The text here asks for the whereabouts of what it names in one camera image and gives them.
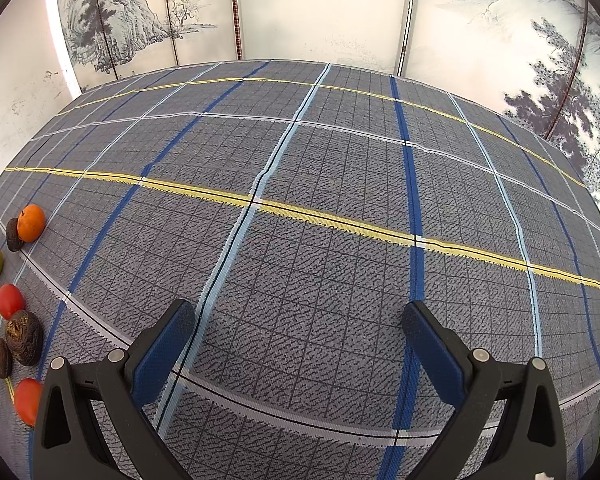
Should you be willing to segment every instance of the cherry tomato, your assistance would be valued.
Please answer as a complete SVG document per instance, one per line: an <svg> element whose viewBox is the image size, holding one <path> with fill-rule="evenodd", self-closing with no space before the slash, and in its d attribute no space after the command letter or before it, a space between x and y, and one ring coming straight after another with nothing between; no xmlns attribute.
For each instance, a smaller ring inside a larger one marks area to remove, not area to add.
<svg viewBox="0 0 600 480"><path fill-rule="evenodd" d="M25 424L32 428L36 425L41 393L42 384L35 379L21 380L13 393L16 413Z"/></svg>
<svg viewBox="0 0 600 480"><path fill-rule="evenodd" d="M24 309L24 298L17 286L7 283L0 287L0 315L11 319L17 311Z"/></svg>

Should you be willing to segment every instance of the white stripe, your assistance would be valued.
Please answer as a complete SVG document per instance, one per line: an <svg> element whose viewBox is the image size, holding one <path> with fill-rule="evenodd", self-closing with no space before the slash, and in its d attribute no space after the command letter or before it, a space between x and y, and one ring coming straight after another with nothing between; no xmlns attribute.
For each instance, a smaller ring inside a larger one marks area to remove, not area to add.
<svg viewBox="0 0 600 480"><path fill-rule="evenodd" d="M85 94L82 94L82 95L81 95L81 96L80 96L78 99L79 99L79 100L83 100L83 99L85 99L85 98L86 98L86 95L85 95ZM52 126L53 126L53 125L55 125L56 123L59 123L60 119L61 119L61 117L56 117L56 120L54 121L54 124L52 124ZM48 125L48 124L49 124L49 123L50 123L52 120L53 120L53 118L51 118L51 119L48 121L48 123L47 123L47 124L45 124L44 126L42 126L42 128L40 128L40 132L41 132L42 130L44 130L44 129L47 127L47 125ZM29 154L29 152L31 152L31 151L34 151L34 150L33 150L33 148L34 148L35 146L33 145L33 143L34 143L34 142L36 142L37 140L40 140L41 138L42 138L42 136L40 136L40 137L35 137L35 136L34 136L34 137L32 137L31 139L29 139L29 140L27 141L27 143L28 143L28 144L29 144L29 143L31 143L31 145L30 145L29 149L27 150L27 152L26 152L24 155L22 155L22 158L20 158L20 154L18 153L18 155L16 155L16 158L17 158L18 160L24 160L24 158L25 158L25 157L26 157L26 156ZM2 189L2 186L4 186L4 180L3 180L3 181L0 183L0 190Z"/></svg>
<svg viewBox="0 0 600 480"><path fill-rule="evenodd" d="M581 402L582 400L586 399L587 397L592 396L598 390L600 390L600 380L581 389L579 392L574 393L573 395L567 397L566 399L561 400L560 401L560 410L563 411L563 410L570 408L574 404L577 404L578 402Z"/></svg>
<svg viewBox="0 0 600 480"><path fill-rule="evenodd" d="M5 225L0 220L0 229L6 231ZM77 300L73 294L67 289L60 285L55 279L49 276L42 266L37 263L33 258L25 256L22 251L18 251L18 256L23 261L23 265L29 267L30 270L46 285L53 295L60 301L66 303L67 308L77 314L86 324L93 328L99 335L107 339L114 345L121 346L121 348L127 348L133 340L120 332L117 328L113 327L103 319L101 319L96 313L90 308L86 307L83 303ZM17 284L17 279L13 280L13 284Z"/></svg>
<svg viewBox="0 0 600 480"><path fill-rule="evenodd" d="M464 122L466 123L466 126L469 128L469 131L471 131L471 134L474 137L476 144L478 144L478 147L480 148L482 155L484 156L485 160L487 161L487 165L489 166L491 171L493 171L494 179L496 181L498 189L500 190L500 194L502 195L502 200L504 201L505 207L509 211L509 215L511 216L511 219L513 220L513 223L514 223L514 226L516 229L516 237L518 238L518 246L520 247L520 253L522 254L522 258L526 263L526 279L527 279L528 285L529 285L529 297L531 300L531 311L532 311L532 315L533 315L533 319L534 319L534 336L536 338L536 355L539 357L542 357L542 327L540 325L540 312L538 309L538 294L536 293L536 280L534 279L533 270L529 266L529 263L530 263L529 255L526 252L525 235L522 231L522 225L520 225L520 222L518 221L516 212L513 209L513 204L509 200L509 195L507 194L507 190L505 189L504 184L496 171L496 167L495 167L493 161L491 160L491 157L489 156L487 149L484 147L482 141L480 140L480 137L474 130L474 127L471 126L471 123L467 120L467 118L466 118L464 112L462 111L462 108L458 104L458 102L456 102L454 97L449 92L447 92L446 94L449 96L449 99L451 99L452 103L456 106L456 110L458 110L458 113L461 115L462 120L464 120Z"/></svg>

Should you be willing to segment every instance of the landscape painting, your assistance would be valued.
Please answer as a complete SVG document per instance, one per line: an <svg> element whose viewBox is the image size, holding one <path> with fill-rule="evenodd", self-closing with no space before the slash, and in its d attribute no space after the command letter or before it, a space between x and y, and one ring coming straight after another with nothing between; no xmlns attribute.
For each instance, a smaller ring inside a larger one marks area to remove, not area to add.
<svg viewBox="0 0 600 480"><path fill-rule="evenodd" d="M168 0L179 64L237 59L232 0Z"/></svg>
<svg viewBox="0 0 600 480"><path fill-rule="evenodd" d="M219 50L217 35L209 35L218 25L213 19L205 22L213 14L207 7L217 7L216 0L58 0L62 30L80 86L86 89L209 58L235 59L233 30L228 32L231 48ZM186 47L178 52L182 40L194 34L199 47L213 46L216 57L208 55L208 47L199 48L204 52L198 56L192 56Z"/></svg>
<svg viewBox="0 0 600 480"><path fill-rule="evenodd" d="M600 207L600 17L591 6L564 98L584 7L584 0L417 0L403 75L507 114L536 134L551 130Z"/></svg>

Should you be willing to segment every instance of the orange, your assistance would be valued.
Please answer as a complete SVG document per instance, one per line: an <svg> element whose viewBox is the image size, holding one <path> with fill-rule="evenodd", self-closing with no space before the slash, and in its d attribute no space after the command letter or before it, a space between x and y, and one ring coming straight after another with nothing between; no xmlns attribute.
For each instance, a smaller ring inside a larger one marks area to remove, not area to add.
<svg viewBox="0 0 600 480"><path fill-rule="evenodd" d="M45 212L29 204L18 217L18 236L23 242L35 242L45 229Z"/></svg>

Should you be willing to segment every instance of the blue stripe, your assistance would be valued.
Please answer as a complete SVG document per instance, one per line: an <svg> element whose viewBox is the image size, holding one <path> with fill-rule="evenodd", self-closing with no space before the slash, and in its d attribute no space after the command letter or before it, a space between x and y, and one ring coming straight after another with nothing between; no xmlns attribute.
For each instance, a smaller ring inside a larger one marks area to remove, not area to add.
<svg viewBox="0 0 600 480"><path fill-rule="evenodd" d="M402 103L398 101L400 92L398 92L395 77L390 77L390 83L400 138L404 142L408 142L410 140L409 129L404 118ZM402 160L404 162L404 177L407 189L409 228L413 235L422 236L420 197L418 195L418 181L411 146L405 144L402 147ZM416 246L410 248L409 298L411 301L424 300L424 249ZM394 413L394 430L407 430L411 427L419 374L420 360L411 346L405 344L402 374ZM404 447L402 446L388 446L384 450L384 458L378 471L378 480L395 480L403 454Z"/></svg>
<svg viewBox="0 0 600 480"><path fill-rule="evenodd" d="M173 70L171 70L170 72L167 72L165 75L160 76L158 79L156 79L155 81L148 83L147 86L145 86L144 88L148 88L149 85L154 85L156 84L158 81L160 81L160 79L167 77L171 72L173 72ZM109 119L114 113L116 113L118 110L120 110L120 108L122 108L124 105L126 105L129 101L131 101L131 99L133 99L134 97L136 97L140 92L133 92L127 99L125 99L122 104L116 106L112 111L110 111L110 113L108 113L103 119L101 119L102 121L106 121L107 119ZM85 133L82 138L75 143L75 146L72 147L68 152L66 152L62 158L60 159L60 161L54 166L55 168L57 168L58 166L60 166L60 164L62 164L65 159L69 156L69 154L75 149L77 148L81 142L83 142L84 139L86 139L87 137L89 137L89 135L91 135L91 133L98 127L98 124L96 124L93 128L91 128L87 133ZM47 173L44 177L44 179L42 180L42 182L40 182L39 186L36 188L36 190L33 192L33 194L31 195L31 198L29 198L29 201L27 203L30 203L33 198L37 195L37 193L40 191L40 189L42 188L42 186L45 185L46 181L49 179L49 177L51 176L50 173Z"/></svg>
<svg viewBox="0 0 600 480"><path fill-rule="evenodd" d="M27 431L27 451L29 452L29 478L31 479L33 479L33 434L33 431Z"/></svg>
<svg viewBox="0 0 600 480"><path fill-rule="evenodd" d="M576 448L576 462L578 464L578 478L582 478L584 475L584 449L582 447L582 441Z"/></svg>
<svg viewBox="0 0 600 480"><path fill-rule="evenodd" d="M255 74L259 70L266 67L268 64L269 64L269 61L263 63L262 65L257 67L255 70L253 70L251 73L249 73L249 75L247 75L246 77L249 77L249 76ZM239 81L235 85L233 85L231 88L229 88L227 91L225 91L219 98L217 98L208 107L205 108L205 112L210 111L220 101L225 99L231 92L233 92L235 89L237 89L242 83L243 83L243 81ZM148 173L151 171L151 168L155 164L157 164L158 162L163 160L163 158L169 152L169 150L182 138L183 135L185 135L190 129L192 129L192 127L195 126L195 124L200 119L201 119L201 117L196 117L191 122L189 122L182 130L180 130L179 133L171 140L171 142L169 142L164 147L164 149L159 153L159 155L155 158L155 160L153 162L147 164L144 167L144 170L142 170L142 176L147 176ZM84 273L86 272L87 268L89 267L91 260L95 256L95 253L97 252L98 247L104 240L104 237L107 235L107 232L109 231L110 227L113 225L113 222L116 221L116 219L120 215L120 212L124 209L125 205L127 205L129 203L129 201L131 200L133 195L136 193L136 191L139 189L139 187L140 186L138 184L133 184L133 186L131 186L129 188L129 190L122 197L122 200L120 201L118 206L113 210L113 212L111 213L111 215L109 216L109 218L107 219L107 221L105 222L103 227L100 229L100 232L96 236L96 239L93 241L93 244L91 245L89 251L87 252L87 255L84 257L84 260L80 264L78 271L75 273L75 276L71 282L71 285L69 286L69 292L71 292L71 293L75 292L75 289L77 288L78 284L80 283L80 280L82 279L82 277L84 276ZM49 349L51 348L53 336L56 333L56 329L58 328L58 323L60 321L60 318L61 318L62 313L64 312L65 308L66 308L66 303L64 301L60 301L60 303L58 303L58 309L56 310L56 316L54 317L54 322L51 325L51 329L49 330L49 334L46 338L46 343L45 343L45 347L42 352L42 356L40 357L40 366L38 367L38 373L37 373L38 380L40 380L40 377L42 376L43 365L46 361L46 356L48 355Z"/></svg>
<svg viewBox="0 0 600 480"><path fill-rule="evenodd" d="M518 139L516 138L515 134L509 129L509 126L507 125L507 123L504 120L502 120L502 118L500 116L498 116L498 118L499 118L500 122L502 123L502 125L505 127L505 129L508 131L509 135L513 138L513 140L515 140L518 144L520 144L518 142ZM522 152L525 154L526 160L531 165L531 168L534 170L534 173L536 174L536 177L540 181L540 184L542 185L544 192L548 196L552 196L551 193L549 192L546 184L544 183L544 180L542 179L542 176L540 175L538 168L536 168L536 165L533 163L533 161L529 157L528 153L525 152L524 150L522 150ZM569 236L567 227L564 224L564 221L562 220L562 216L560 215L560 212L558 211L558 208L555 205L555 202L551 201L551 205L554 207L555 215L558 217L558 221L560 222L560 227L562 228L562 232L564 233L565 237L567 238L567 241L569 242L569 247L571 248L571 254L573 255L573 264L576 267L576 272L579 275L582 275L582 273L580 272L580 264L578 263L578 255L576 254L576 249L573 245L573 240ZM600 371L600 353L598 352L598 346L596 345L596 339L594 338L594 335L593 335L593 328L591 326L591 318L589 315L589 300L587 299L587 291L586 291L583 283L580 284L580 289L582 290L582 299L584 300L584 313L585 313L585 318L587 320L587 331L589 332L589 340L591 342L591 348L593 349L593 354L596 358L596 363L598 364L598 370Z"/></svg>
<svg viewBox="0 0 600 480"><path fill-rule="evenodd" d="M387 446L378 472L378 478L396 478L400 461L404 456L404 446Z"/></svg>

